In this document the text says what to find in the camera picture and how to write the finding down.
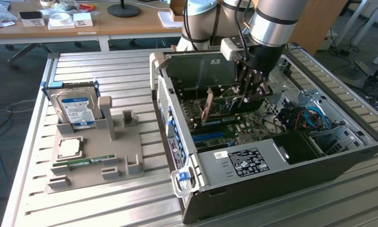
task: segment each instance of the desk lamp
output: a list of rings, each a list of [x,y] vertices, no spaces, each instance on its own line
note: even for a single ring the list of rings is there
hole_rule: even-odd
[[[140,9],[133,5],[125,5],[125,1],[120,0],[120,4],[108,7],[108,13],[116,17],[135,17],[140,14]]]

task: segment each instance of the blue hard drive label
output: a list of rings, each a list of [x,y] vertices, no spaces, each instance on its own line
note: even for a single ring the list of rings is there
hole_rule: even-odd
[[[240,177],[269,170],[268,164],[257,148],[250,148],[228,154]]]
[[[87,97],[65,98],[61,100],[61,105],[73,125],[89,126],[95,123],[95,115],[88,108],[89,99]]]

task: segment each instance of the aluminum extrusion table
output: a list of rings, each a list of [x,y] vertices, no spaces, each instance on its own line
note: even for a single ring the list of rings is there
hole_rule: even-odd
[[[149,89],[149,54],[156,51],[161,50],[68,53],[48,59],[44,80],[55,77],[55,80],[79,81],[96,77],[101,95],[113,97],[112,113],[135,110],[140,120],[145,176],[67,192],[44,193],[57,115],[40,91],[4,227],[184,226]],[[378,131],[377,111],[308,53],[294,50],[293,54]],[[302,75],[294,73],[293,77],[300,85],[312,86]],[[191,226],[378,226],[378,154],[333,182]]]

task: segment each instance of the cardboard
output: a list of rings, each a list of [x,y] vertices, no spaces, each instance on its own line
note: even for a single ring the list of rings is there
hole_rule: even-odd
[[[184,21],[184,5],[185,0],[171,0],[169,14],[173,22]]]

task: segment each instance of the hard drive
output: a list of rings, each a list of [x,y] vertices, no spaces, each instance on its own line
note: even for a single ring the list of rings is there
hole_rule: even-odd
[[[73,129],[95,127],[95,121],[103,119],[103,112],[97,105],[100,94],[96,81],[81,83],[52,82],[45,93],[61,123],[71,123]]]

